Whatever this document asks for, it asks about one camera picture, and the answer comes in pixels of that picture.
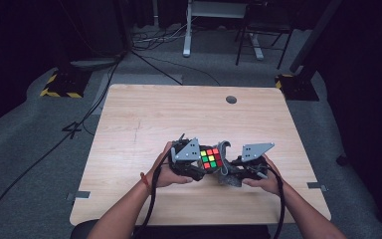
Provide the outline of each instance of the wooden table top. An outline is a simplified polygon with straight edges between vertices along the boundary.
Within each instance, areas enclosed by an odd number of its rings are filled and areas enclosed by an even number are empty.
[[[226,97],[237,99],[229,104]],[[99,219],[139,179],[166,141],[197,137],[201,145],[231,143],[236,159],[248,143],[273,142],[266,155],[282,177],[330,219],[285,98],[274,88],[112,85],[104,104],[71,223]],[[137,225],[148,210],[144,204]],[[213,174],[189,184],[157,189],[149,225],[271,224],[279,221],[280,199],[261,188],[221,185]],[[286,212],[285,223],[293,219]]]

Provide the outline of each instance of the person's left arm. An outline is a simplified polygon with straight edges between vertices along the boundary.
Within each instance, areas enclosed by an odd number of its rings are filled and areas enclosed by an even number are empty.
[[[145,174],[151,185],[154,170],[170,150],[172,143],[166,143],[162,153],[159,154],[152,168]],[[169,165],[162,165],[157,187],[169,186],[172,183],[191,182],[192,178],[178,176],[170,170]],[[139,180],[122,198],[120,198],[97,222],[88,238],[130,238],[135,222],[142,205],[149,196],[147,186]]]

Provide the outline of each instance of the person's right arm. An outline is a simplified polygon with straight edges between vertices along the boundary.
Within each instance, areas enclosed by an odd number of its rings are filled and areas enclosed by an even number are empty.
[[[268,164],[279,173],[276,166],[265,156]],[[287,182],[284,182],[286,208],[292,215],[304,239],[346,238],[345,235],[327,220],[321,213],[306,202]],[[246,178],[243,183],[261,187],[263,190],[279,196],[278,181],[269,171],[268,179],[253,180]]]

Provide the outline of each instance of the person's left hand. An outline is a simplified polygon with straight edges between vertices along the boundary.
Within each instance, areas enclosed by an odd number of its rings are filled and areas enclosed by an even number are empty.
[[[159,165],[160,161],[163,159],[163,156],[166,154],[166,152],[170,150],[171,147],[172,147],[172,142],[168,141],[163,149],[163,152],[159,154],[157,159],[154,161],[153,166],[146,174],[148,182],[151,183],[154,170],[156,169],[157,165]],[[189,183],[193,181],[191,177],[176,175],[170,169],[167,162],[163,162],[163,163],[166,163],[166,164],[162,164],[161,166],[161,171],[160,171],[159,179],[157,180],[156,187],[166,187],[172,183],[184,184],[184,183]]]

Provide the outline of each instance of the rubik's cube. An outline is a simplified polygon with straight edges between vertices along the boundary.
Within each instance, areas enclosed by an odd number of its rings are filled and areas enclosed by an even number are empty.
[[[201,166],[208,172],[214,172],[223,165],[217,148],[200,149]]]

